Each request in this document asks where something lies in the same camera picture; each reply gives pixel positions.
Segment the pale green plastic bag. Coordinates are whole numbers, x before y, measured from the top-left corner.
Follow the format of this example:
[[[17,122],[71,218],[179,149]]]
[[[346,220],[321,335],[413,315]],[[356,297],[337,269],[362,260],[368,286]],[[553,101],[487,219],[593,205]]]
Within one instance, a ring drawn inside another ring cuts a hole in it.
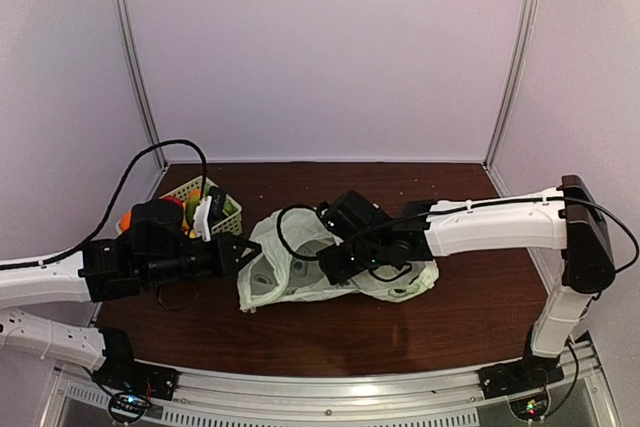
[[[316,261],[309,258],[322,248],[334,245],[330,234],[316,216],[295,209],[285,214],[282,231],[285,240],[303,259],[293,257],[282,246],[276,231],[279,212],[256,223],[249,239],[258,243],[262,253],[238,274],[237,291],[242,312],[284,302],[319,302],[347,294],[363,294],[390,303],[415,298],[435,286],[439,269],[434,261],[412,262],[409,271],[395,279],[392,269],[383,266],[370,274],[363,272],[343,284],[332,285]]]

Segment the green grapes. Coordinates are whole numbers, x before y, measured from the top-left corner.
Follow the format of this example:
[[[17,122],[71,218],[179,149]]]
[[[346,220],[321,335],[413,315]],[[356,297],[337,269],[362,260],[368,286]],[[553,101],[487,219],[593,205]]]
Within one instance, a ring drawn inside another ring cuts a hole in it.
[[[209,200],[208,215],[214,219],[225,219],[236,211],[228,193],[218,186],[209,187],[205,198]]]

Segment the orange fruit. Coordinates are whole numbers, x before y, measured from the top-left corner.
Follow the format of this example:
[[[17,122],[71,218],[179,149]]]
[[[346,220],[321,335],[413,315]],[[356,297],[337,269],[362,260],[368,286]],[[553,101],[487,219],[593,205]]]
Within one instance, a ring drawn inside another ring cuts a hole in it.
[[[120,219],[119,226],[122,232],[127,231],[131,227],[132,211],[126,212]]]

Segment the green orange papaya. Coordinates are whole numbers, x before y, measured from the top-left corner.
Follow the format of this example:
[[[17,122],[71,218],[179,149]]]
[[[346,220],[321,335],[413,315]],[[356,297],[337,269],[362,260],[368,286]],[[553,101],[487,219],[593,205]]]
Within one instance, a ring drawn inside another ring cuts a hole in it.
[[[195,189],[188,194],[184,201],[184,230],[189,230],[193,227],[195,212],[200,203],[200,193],[199,189]]]

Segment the red fruit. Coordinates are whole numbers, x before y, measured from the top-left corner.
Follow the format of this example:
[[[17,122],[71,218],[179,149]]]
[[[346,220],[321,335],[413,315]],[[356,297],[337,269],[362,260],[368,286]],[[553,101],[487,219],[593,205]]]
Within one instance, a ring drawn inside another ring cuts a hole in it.
[[[167,196],[167,197],[163,197],[162,200],[165,200],[165,201],[171,202],[173,204],[176,204],[180,208],[184,208],[184,204],[179,198],[176,198],[176,197],[173,197],[173,196]]]

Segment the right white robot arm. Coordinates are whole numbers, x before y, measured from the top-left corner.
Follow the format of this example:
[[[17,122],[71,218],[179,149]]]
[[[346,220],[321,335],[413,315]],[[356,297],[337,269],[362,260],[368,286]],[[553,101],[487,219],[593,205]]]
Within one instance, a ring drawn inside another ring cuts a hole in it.
[[[365,271],[454,254],[511,249],[558,251],[563,269],[530,331],[526,356],[513,366],[519,387],[535,387],[551,371],[591,299],[616,277],[604,213],[582,179],[524,196],[485,200],[422,200],[392,217],[351,190],[318,207],[317,218],[337,242],[318,252],[332,285]]]

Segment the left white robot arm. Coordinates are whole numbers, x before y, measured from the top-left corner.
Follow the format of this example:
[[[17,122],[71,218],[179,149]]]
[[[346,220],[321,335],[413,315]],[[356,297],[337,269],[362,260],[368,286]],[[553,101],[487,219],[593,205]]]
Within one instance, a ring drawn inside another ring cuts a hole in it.
[[[123,391],[144,380],[126,333],[79,328],[27,315],[22,307],[55,302],[104,303],[156,286],[238,273],[261,252],[259,244],[229,232],[182,230],[183,211],[156,199],[137,204],[128,230],[90,240],[52,257],[1,265],[2,345],[43,359],[104,371]]]

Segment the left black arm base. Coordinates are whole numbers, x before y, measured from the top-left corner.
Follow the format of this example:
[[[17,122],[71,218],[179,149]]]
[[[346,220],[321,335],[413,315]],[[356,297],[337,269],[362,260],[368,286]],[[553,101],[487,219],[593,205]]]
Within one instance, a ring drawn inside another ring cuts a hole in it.
[[[115,328],[101,327],[104,362],[92,371],[99,384],[137,395],[171,401],[177,387],[178,371],[137,361],[127,334]]]

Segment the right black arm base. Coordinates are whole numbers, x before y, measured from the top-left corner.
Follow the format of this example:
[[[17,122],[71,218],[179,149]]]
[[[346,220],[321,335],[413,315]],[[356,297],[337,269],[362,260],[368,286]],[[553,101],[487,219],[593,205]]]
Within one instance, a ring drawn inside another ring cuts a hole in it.
[[[496,363],[476,371],[485,399],[541,389],[564,379],[560,356],[546,358],[533,354],[532,334],[533,328],[530,328],[519,360]]]

